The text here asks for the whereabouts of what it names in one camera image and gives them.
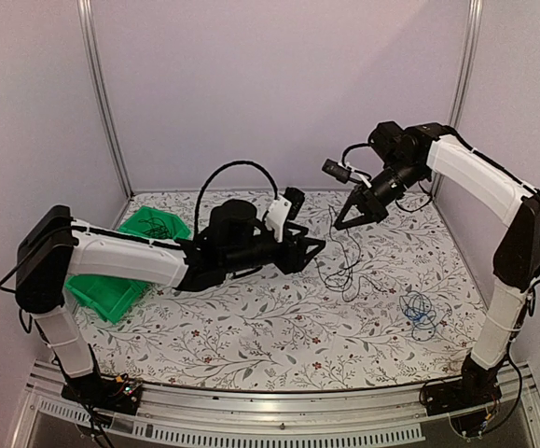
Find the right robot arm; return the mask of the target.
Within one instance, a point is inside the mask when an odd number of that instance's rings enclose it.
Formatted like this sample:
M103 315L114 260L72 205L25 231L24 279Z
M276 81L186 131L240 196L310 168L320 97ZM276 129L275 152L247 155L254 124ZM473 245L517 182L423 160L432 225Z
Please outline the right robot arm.
M482 329L463 361L460 378L427 385L423 398L427 405L445 410L500 398L498 372L510 359L511 344L540 286L540 187L513 175L445 124L403 128L383 121L365 145L377 154L382 170L353 188L336 229L383 221L392 203L433 176L462 189L474 201L472 210L485 212L491 222L492 294Z

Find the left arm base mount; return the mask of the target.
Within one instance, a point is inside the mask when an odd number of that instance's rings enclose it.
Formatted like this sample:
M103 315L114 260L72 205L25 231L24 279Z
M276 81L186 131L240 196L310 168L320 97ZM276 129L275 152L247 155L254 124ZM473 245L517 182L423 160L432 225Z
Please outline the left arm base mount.
M143 395L143 382L122 374L107 378L99 373L69 378L62 389L64 399L114 413L136 415Z

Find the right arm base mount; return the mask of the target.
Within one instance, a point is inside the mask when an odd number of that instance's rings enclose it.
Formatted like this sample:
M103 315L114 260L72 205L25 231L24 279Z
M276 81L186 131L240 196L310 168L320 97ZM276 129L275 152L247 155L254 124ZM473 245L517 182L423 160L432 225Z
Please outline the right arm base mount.
M419 402L429 416L447 414L452 430L464 439L493 432L500 411L501 389L497 375L473 373L461 379L430 380L422 385Z

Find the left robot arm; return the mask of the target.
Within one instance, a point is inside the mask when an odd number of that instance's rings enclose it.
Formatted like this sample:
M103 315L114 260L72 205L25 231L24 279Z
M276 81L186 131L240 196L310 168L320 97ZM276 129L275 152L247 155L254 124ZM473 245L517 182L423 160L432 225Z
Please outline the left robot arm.
M252 203L228 199L210 211L205 229L195 227L191 238L173 242L93 226L73 217L68 206L55 205L19 244L0 290L33 318L77 394L100 405L110 387L65 308L66 279L102 275L199 292L266 265L300 273L325 248L324 240L294 221L303 201L299 189L275 191L260 216Z

